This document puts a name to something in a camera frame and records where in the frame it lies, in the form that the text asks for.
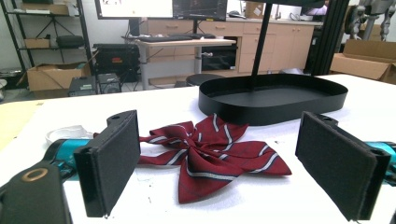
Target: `bow tie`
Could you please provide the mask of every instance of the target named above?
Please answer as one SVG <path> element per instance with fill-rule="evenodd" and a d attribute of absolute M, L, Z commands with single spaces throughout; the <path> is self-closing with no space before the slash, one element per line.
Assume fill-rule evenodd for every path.
<path fill-rule="evenodd" d="M 156 157 L 141 156 L 139 164 L 180 165 L 180 203 L 202 199 L 243 173 L 291 175 L 288 165 L 265 142 L 236 142 L 247 127 L 226 123 L 214 114 L 195 127 L 187 121 L 152 130 L 140 142 L 168 150 Z"/>

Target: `computer monitor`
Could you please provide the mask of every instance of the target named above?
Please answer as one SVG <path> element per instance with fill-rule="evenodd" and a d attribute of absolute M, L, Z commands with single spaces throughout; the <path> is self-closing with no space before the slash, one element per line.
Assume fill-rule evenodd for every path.
<path fill-rule="evenodd" d="M 176 19 L 193 20 L 192 32 L 197 33 L 198 21 L 225 21 L 228 0 L 173 0 Z"/>
<path fill-rule="evenodd" d="M 141 18 L 172 18 L 172 0 L 95 0 L 98 20 L 128 20 L 129 34 L 139 36 Z"/>

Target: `yellow object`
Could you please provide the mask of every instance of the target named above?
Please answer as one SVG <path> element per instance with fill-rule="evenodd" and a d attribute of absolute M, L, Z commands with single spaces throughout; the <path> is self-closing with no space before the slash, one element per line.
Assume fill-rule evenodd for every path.
<path fill-rule="evenodd" d="M 43 100 L 5 103 L 0 105 L 0 151 L 16 138 Z"/>

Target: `black tray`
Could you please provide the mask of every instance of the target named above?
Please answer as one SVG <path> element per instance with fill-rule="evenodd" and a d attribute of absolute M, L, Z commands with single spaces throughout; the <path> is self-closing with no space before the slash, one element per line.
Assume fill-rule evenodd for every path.
<path fill-rule="evenodd" d="M 318 77 L 291 74 L 226 77 L 200 86 L 198 106 L 236 124 L 262 126 L 299 119 L 303 111 L 325 113 L 341 109 L 347 88 Z"/>

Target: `desk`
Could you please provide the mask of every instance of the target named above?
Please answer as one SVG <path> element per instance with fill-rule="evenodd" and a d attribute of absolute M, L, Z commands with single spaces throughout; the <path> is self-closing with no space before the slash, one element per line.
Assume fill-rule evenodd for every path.
<path fill-rule="evenodd" d="M 322 78 L 349 89 L 344 107 L 326 116 L 337 119 L 341 128 L 360 140 L 396 142 L 395 85 L 347 75 Z M 101 132 L 106 118 L 136 109 L 139 133 L 147 136 L 149 130 L 165 125 L 204 119 L 198 93 L 198 87 L 186 87 L 46 100 L 18 137 L 0 151 L 0 186 L 42 159 L 48 148 L 45 134 L 51 130 L 81 124 L 88 131 Z M 179 204 L 179 167 L 139 166 L 108 219 L 87 218 L 79 183 L 66 181 L 64 189 L 74 223 L 348 223 L 295 157 L 299 125 L 296 119 L 248 127 L 240 139 L 267 142 L 288 164 L 293 172 L 290 176 L 241 175 L 200 202 Z M 149 144 L 141 147 L 144 155 L 162 149 Z M 371 221 L 361 223 L 388 224 L 395 201 L 396 188 L 383 185 Z"/>
<path fill-rule="evenodd" d="M 139 47 L 140 53 L 140 70 L 142 73 L 143 90 L 149 89 L 149 78 L 153 77 L 170 77 L 183 75 L 193 72 L 201 73 L 202 64 L 202 47 L 209 46 L 228 46 L 235 41 L 227 39 L 200 39 L 187 41 L 170 41 L 148 43 L 135 41 Z M 177 47 L 194 47 L 195 58 L 193 60 L 177 60 L 172 62 L 148 63 L 147 49 L 164 49 Z"/>

